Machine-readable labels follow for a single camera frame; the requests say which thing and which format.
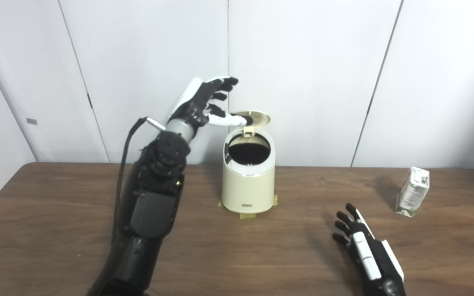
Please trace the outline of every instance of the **cream trash can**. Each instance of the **cream trash can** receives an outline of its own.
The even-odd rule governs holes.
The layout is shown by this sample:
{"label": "cream trash can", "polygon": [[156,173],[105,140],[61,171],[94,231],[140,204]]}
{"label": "cream trash can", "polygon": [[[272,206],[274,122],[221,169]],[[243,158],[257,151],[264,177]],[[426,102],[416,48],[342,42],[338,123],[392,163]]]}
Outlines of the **cream trash can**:
{"label": "cream trash can", "polygon": [[258,129],[270,117],[256,111],[237,115],[252,117],[253,124],[231,131],[224,141],[222,204],[236,213],[262,213],[274,204],[275,146],[272,137]]}

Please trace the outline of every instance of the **black cable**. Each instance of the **black cable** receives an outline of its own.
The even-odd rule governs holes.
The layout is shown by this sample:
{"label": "black cable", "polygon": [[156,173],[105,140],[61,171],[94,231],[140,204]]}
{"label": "black cable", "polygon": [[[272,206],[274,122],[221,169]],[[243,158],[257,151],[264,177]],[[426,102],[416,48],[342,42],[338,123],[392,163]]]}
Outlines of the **black cable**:
{"label": "black cable", "polygon": [[124,168],[125,168],[125,161],[128,157],[128,150],[129,150],[129,143],[131,141],[131,137],[133,137],[134,133],[139,129],[139,127],[145,123],[147,117],[139,118],[137,122],[133,125],[133,127],[129,130],[128,138],[125,139],[124,144],[124,152],[122,153],[122,161],[120,162],[120,171],[118,172],[118,182],[116,184],[116,199],[114,202],[114,213],[113,213],[113,235],[111,238],[111,244],[114,241],[114,237],[116,234],[116,209],[120,204],[120,196],[122,195],[122,178],[124,176]]}

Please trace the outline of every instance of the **black glove hand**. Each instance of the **black glove hand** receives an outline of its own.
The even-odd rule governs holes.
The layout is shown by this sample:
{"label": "black glove hand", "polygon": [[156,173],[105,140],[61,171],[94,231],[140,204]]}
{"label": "black glove hand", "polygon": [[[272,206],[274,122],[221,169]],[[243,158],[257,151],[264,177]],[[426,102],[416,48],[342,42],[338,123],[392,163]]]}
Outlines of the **black glove hand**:
{"label": "black glove hand", "polygon": [[337,212],[335,226],[346,235],[333,234],[332,238],[344,245],[358,266],[365,296],[406,296],[403,271],[387,240],[376,240],[360,212],[346,204],[344,212]]}

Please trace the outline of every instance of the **table surface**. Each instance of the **table surface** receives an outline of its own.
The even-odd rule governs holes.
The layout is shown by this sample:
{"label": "table surface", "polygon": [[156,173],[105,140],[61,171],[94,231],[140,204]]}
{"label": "table surface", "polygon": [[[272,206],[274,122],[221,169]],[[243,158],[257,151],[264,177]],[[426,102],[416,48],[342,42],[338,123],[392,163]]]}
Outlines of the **table surface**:
{"label": "table surface", "polygon": [[[107,257],[117,164],[32,163],[0,191],[0,296],[84,295]],[[192,165],[151,296],[362,296],[332,239],[351,202],[387,239],[408,296],[474,296],[474,170],[431,170],[416,217],[391,206],[406,169],[278,167],[279,205],[218,207],[220,166]]]}

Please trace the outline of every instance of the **open lid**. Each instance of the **open lid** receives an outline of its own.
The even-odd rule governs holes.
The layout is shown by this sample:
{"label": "open lid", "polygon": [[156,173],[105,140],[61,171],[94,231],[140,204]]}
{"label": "open lid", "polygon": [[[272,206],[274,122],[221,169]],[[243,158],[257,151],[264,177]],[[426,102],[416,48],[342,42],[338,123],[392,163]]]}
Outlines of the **open lid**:
{"label": "open lid", "polygon": [[270,117],[266,113],[259,111],[241,111],[233,114],[238,116],[250,116],[253,120],[253,123],[248,126],[259,127],[267,125],[270,122]]}

